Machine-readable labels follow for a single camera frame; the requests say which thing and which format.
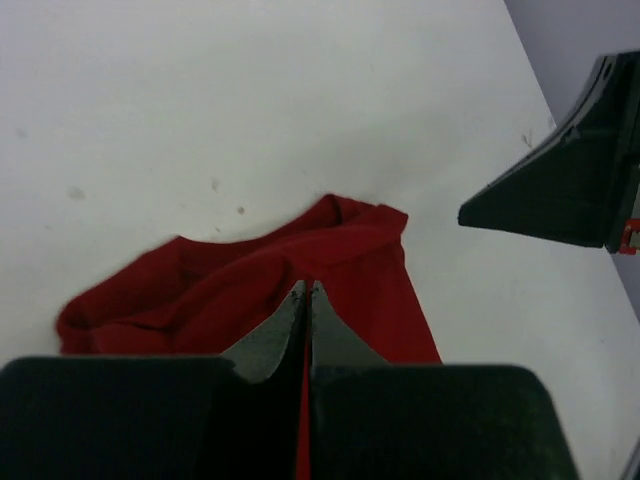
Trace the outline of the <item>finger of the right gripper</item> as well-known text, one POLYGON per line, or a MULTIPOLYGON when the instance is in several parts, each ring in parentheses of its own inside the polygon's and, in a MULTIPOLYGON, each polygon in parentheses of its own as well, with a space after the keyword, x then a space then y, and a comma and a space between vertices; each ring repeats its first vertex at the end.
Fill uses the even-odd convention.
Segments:
POLYGON ((639 219, 636 51, 599 57, 565 119, 458 213, 462 226, 592 248, 629 218, 639 219))

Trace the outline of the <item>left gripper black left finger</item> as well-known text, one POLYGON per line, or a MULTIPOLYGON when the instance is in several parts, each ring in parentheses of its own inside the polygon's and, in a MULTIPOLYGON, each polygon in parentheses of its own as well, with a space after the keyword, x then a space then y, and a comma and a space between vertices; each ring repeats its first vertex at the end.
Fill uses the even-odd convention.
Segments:
POLYGON ((23 357, 1 371, 5 479, 292 479, 306 288, 218 355, 23 357))

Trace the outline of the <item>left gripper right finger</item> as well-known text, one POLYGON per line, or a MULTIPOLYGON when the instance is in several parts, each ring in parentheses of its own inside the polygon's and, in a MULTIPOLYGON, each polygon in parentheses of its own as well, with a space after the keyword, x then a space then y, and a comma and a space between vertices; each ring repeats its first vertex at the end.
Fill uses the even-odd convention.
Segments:
POLYGON ((394 365, 315 284, 310 293, 315 479, 574 479, 541 381, 515 365, 394 365))

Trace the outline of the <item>red t shirt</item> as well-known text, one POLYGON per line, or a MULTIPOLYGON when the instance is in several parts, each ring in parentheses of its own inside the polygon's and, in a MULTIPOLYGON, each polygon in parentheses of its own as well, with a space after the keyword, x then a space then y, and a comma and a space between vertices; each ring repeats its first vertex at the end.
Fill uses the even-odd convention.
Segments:
POLYGON ((56 322, 60 350, 219 353, 303 280, 321 283, 338 316, 385 360, 439 363, 405 267, 407 221, 389 206, 328 194, 255 239, 175 238, 71 300, 56 322))

